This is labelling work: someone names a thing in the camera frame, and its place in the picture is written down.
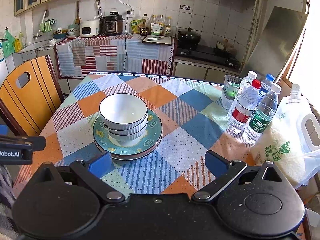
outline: green bottle label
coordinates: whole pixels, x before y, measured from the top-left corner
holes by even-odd
[[[258,133],[263,133],[265,128],[268,126],[270,121],[266,121],[263,118],[261,118],[257,112],[254,114],[252,119],[249,122],[249,126],[251,127],[252,130]]]

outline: white rice cooker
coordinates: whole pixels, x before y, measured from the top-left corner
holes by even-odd
[[[84,38],[98,36],[100,32],[100,20],[84,21],[80,24],[80,36]]]

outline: chair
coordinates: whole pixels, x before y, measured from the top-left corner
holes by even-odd
[[[20,85],[23,79],[26,84]],[[15,135],[36,136],[63,99],[50,57],[38,57],[5,79],[0,87],[0,116]]]

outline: gas stove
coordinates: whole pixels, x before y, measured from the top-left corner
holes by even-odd
[[[234,69],[240,67],[240,62],[237,61],[231,53],[202,45],[189,45],[179,42],[176,56],[213,62]]]

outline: white bottle cap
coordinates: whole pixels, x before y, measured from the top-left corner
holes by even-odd
[[[253,71],[249,71],[248,73],[248,77],[256,79],[257,78],[257,73],[253,72]]]
[[[281,91],[281,87],[280,87],[279,85],[277,85],[277,84],[272,84],[271,90],[272,90],[273,92],[275,92],[276,94],[279,94],[280,91]]]
[[[291,91],[300,91],[300,86],[298,84],[292,84]]]

